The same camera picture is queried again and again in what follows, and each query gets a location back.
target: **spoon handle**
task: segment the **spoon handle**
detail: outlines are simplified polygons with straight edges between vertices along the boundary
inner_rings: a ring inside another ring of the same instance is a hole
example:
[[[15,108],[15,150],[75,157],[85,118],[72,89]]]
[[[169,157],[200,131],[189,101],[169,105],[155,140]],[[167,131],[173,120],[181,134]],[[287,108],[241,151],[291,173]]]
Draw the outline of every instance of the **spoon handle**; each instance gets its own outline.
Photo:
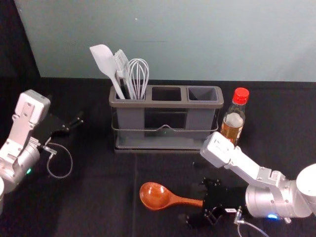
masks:
[[[186,197],[177,197],[175,202],[178,204],[183,204],[183,205],[192,205],[192,206],[198,206],[198,207],[203,206],[202,200],[191,199],[191,198],[186,198]]]

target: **light blue wall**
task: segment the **light blue wall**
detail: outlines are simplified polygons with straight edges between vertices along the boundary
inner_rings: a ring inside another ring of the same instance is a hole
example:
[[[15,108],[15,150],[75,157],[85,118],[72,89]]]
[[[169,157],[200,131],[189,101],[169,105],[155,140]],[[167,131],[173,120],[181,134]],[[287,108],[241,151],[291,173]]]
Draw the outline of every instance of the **light blue wall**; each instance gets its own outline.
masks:
[[[42,77],[103,78],[89,47],[150,79],[316,81],[314,0],[16,0]]]

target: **whisk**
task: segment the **whisk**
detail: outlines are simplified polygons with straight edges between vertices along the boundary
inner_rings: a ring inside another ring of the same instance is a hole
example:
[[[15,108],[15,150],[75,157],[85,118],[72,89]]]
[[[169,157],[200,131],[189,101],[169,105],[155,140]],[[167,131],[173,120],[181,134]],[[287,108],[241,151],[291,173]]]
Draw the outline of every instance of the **whisk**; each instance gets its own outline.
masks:
[[[129,61],[127,69],[129,80],[135,92],[135,99],[144,99],[149,80],[148,63],[144,59],[134,58]]]

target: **blue led light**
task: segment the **blue led light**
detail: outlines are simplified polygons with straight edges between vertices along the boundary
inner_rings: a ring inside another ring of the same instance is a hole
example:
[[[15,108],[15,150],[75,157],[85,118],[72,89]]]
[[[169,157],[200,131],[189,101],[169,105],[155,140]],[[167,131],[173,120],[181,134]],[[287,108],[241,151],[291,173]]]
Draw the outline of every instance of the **blue led light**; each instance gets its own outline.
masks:
[[[278,217],[277,217],[277,215],[274,215],[274,214],[270,214],[270,215],[268,215],[268,218],[269,219],[278,219]]]

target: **brown liquid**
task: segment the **brown liquid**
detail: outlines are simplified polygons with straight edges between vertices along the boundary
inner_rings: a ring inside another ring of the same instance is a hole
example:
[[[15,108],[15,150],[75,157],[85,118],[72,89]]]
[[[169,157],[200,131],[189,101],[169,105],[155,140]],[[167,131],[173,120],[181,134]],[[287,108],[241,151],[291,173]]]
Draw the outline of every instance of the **brown liquid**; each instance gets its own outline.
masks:
[[[237,144],[241,130],[243,126],[240,127],[231,127],[228,126],[224,121],[222,123],[221,134],[230,140],[234,145]]]

